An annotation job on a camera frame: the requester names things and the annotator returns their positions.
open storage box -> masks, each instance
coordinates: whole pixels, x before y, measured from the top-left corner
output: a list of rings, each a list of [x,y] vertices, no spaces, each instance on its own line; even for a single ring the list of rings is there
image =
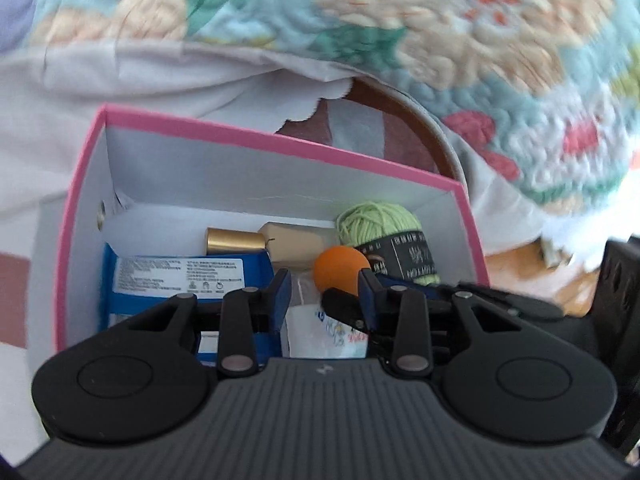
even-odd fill
[[[66,202],[55,347],[98,330],[105,243],[119,256],[195,256],[207,227],[332,226],[366,200],[399,203],[420,219],[444,282],[488,283],[459,182],[304,140],[107,105]]]

quilted blanket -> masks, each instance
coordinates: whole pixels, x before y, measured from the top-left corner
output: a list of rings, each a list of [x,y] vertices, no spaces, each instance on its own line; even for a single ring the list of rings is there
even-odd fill
[[[640,162],[639,2],[0,0],[0,51],[165,38],[341,62],[564,213],[601,205]]]

wooden floor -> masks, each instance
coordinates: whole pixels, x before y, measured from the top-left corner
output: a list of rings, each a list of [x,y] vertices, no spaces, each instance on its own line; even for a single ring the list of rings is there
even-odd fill
[[[488,256],[486,264],[495,288],[553,300],[574,316],[589,311],[598,281],[597,271],[585,274],[578,264],[546,269],[537,242]]]

gray ribbed panel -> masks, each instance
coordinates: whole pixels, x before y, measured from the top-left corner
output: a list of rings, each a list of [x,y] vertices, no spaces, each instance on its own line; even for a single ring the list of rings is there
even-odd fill
[[[628,468],[592,439],[526,449],[476,435],[427,384],[395,380],[375,360],[272,359],[257,376],[220,384],[172,434],[115,450],[56,440],[20,472],[28,480],[618,480]]]

black yarn label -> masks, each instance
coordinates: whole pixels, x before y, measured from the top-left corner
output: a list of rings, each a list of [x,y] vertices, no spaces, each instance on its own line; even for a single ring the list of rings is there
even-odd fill
[[[367,257],[376,274],[386,274],[404,282],[436,274],[431,251],[422,231],[387,235],[356,249]]]

